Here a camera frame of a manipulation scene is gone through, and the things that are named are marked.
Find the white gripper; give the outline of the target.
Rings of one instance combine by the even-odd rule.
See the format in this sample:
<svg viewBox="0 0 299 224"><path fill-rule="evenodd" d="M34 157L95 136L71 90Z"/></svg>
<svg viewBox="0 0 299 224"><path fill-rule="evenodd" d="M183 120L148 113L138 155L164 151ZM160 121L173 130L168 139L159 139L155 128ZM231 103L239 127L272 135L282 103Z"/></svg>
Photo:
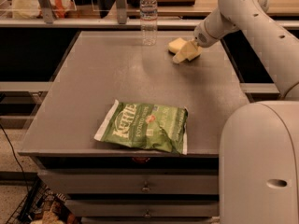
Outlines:
<svg viewBox="0 0 299 224"><path fill-rule="evenodd" d="M197 43L194 40L188 41L173 57L174 63L181 63L185 60L191 61L201 54L202 48L211 47L219 41L218 38L207 32L203 21L195 27L193 35Z"/></svg>

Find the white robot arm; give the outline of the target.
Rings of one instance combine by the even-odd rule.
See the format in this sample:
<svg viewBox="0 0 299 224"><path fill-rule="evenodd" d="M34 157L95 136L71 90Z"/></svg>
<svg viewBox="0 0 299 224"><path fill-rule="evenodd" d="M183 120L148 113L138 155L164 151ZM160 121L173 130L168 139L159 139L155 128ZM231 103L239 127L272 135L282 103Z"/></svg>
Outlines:
<svg viewBox="0 0 299 224"><path fill-rule="evenodd" d="M266 13L267 0L218 0L194 30L207 48L241 31L280 98L238 108L219 150L220 224L299 224L299 41Z"/></svg>

